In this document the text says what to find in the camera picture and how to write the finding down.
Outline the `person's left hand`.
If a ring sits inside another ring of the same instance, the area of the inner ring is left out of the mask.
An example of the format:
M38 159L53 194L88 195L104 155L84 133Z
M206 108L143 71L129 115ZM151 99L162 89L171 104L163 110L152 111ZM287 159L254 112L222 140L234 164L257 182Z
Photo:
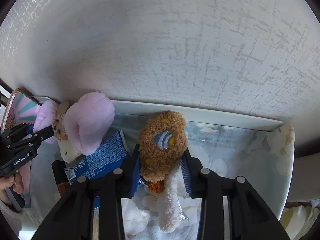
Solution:
M7 193L6 193L6 189L12 187L12 189L17 193L17 194L21 194L24 190L24 186L23 186L23 181L22 181L22 177L20 172L16 172L15 175L12 175L8 178L5 177L1 177L1 181L0 181L0 198L1 201L4 202L5 204L11 205L12 202L9 199Z

